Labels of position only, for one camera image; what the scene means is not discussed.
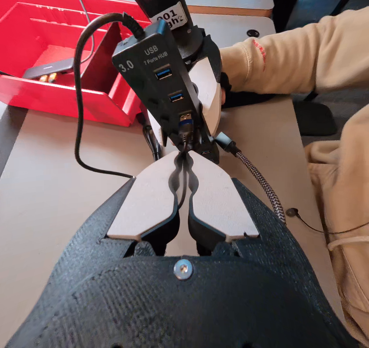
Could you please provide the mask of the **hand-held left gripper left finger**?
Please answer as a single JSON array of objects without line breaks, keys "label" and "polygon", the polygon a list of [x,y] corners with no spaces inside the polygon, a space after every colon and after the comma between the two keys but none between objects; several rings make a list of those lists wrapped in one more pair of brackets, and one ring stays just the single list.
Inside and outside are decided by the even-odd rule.
[{"label": "hand-held left gripper left finger", "polygon": [[107,238],[146,241],[156,254],[165,254],[180,227],[177,190],[181,171],[181,154],[173,151],[138,174],[107,231]]}]

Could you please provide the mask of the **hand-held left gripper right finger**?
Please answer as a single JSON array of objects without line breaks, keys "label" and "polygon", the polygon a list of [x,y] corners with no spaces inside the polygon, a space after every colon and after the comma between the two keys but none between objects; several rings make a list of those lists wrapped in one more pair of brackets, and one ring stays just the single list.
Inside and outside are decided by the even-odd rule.
[{"label": "hand-held left gripper right finger", "polygon": [[259,231],[232,178],[200,154],[187,154],[188,228],[198,245],[212,252],[221,242],[258,238]]}]

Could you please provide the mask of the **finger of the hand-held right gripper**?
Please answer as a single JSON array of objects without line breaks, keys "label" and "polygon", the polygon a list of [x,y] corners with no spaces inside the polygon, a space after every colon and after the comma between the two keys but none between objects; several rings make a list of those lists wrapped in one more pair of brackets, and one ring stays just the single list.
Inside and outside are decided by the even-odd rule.
[{"label": "finger of the hand-held right gripper", "polygon": [[199,60],[189,72],[191,82],[198,89],[202,115],[211,135],[218,129],[221,118],[221,86],[216,81],[208,57]]},{"label": "finger of the hand-held right gripper", "polygon": [[155,150],[157,151],[158,156],[163,156],[162,154],[162,148],[164,147],[163,130],[150,112],[147,113],[147,116],[149,119],[149,125],[151,126],[150,130],[151,130],[151,135],[154,139]]}]

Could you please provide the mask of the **black seven-port usb hub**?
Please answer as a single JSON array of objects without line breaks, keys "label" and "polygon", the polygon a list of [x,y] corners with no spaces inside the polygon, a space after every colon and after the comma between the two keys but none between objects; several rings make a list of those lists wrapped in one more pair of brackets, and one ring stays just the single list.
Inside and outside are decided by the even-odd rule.
[{"label": "black seven-port usb hub", "polygon": [[181,127],[188,117],[193,124],[188,149],[219,163],[219,150],[202,115],[197,87],[191,82],[172,31],[164,20],[144,29],[143,39],[134,36],[120,42],[113,65],[161,126],[164,146],[169,138],[181,150]]}]

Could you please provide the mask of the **red plastic bin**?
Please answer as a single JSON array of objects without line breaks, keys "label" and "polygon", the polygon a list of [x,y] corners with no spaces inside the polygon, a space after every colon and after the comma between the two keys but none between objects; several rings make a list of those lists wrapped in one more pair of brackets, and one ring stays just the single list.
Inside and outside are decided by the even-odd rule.
[{"label": "red plastic bin", "polygon": [[[29,68],[73,58],[87,19],[79,0],[0,0],[1,102],[57,115],[78,117],[73,73],[53,83],[22,78]],[[132,33],[118,23],[122,40]],[[109,25],[94,34],[95,51]],[[81,74],[91,58],[81,65]],[[109,92],[82,89],[84,118],[130,126],[141,101],[118,73]]]}]

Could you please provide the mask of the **small flat dark usb hub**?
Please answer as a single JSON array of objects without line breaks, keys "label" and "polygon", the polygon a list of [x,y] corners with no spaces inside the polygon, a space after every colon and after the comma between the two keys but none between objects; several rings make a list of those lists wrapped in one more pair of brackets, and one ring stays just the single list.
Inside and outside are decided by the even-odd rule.
[{"label": "small flat dark usb hub", "polygon": [[50,75],[50,74],[58,74],[58,73],[69,73],[73,71],[73,58],[68,58],[56,62],[52,62],[49,64],[44,64],[40,66],[35,66],[32,68],[29,68],[25,71],[22,78],[24,79],[37,79],[44,75]]}]

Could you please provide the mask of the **black wrist rest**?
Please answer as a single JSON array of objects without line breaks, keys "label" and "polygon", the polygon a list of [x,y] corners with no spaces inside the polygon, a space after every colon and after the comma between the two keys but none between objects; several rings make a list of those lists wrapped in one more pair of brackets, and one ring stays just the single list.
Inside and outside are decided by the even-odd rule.
[{"label": "black wrist rest", "polygon": [[301,136],[326,137],[338,132],[329,107],[312,101],[293,101],[293,108]]}]

